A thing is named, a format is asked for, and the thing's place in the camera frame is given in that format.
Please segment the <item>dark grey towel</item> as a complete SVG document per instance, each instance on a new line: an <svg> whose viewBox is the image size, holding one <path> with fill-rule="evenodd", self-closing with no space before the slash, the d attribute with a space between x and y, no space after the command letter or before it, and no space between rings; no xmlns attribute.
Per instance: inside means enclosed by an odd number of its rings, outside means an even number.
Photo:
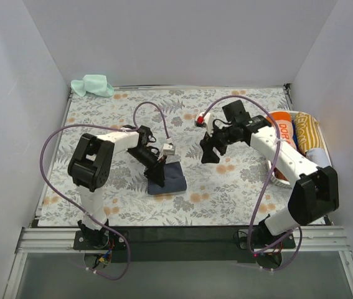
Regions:
<svg viewBox="0 0 353 299"><path fill-rule="evenodd" d="M147 193L151 196L184 192L187 182L180 162L168 163L164 166L164 187L148 181Z"/></svg>

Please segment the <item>orange peach printed towel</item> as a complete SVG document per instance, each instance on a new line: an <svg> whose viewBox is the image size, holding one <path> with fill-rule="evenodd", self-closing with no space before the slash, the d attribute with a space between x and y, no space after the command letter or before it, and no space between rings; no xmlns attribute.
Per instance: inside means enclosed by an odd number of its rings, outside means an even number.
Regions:
<svg viewBox="0 0 353 299"><path fill-rule="evenodd" d="M297 147L293 139L294 129L291 115L286 111L277 111L272 112L271 116L276 121L277 127L280 131L281 139L285 140L291 147L296 150Z"/></svg>

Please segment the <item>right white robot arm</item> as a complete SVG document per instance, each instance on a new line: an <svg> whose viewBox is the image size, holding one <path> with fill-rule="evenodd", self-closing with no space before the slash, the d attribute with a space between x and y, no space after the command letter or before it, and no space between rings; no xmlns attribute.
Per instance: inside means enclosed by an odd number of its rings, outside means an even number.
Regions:
<svg viewBox="0 0 353 299"><path fill-rule="evenodd" d="M248 241L273 247L285 234L308 225L339 207L337 172L331 166L321 167L308 160L281 139L281 131L274 126L270 115L250 116L242 103L243 97L222 108L226 117L223 127L215 124L209 110L195 121L206 133L200 141L202 163L217 164L227 147L244 142L257 150L281 171L293 188L287 206L267 216L248 230Z"/></svg>

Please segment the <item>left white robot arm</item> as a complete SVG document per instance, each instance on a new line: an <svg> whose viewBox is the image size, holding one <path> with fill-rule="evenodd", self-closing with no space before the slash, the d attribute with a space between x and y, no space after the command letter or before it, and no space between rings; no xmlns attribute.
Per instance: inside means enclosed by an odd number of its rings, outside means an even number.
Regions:
<svg viewBox="0 0 353 299"><path fill-rule="evenodd" d="M78 226L94 248L103 249L110 240L109 233L103 228L108 225L108 218L102 196L115 154L129 153L146 168L144 175L149 181L159 187L164 186L166 158L152 152L152 147L148 146L152 137L153 133L147 126L127 126L105 135L85 133L81 136L68 166L68 175L77 186L84 213Z"/></svg>

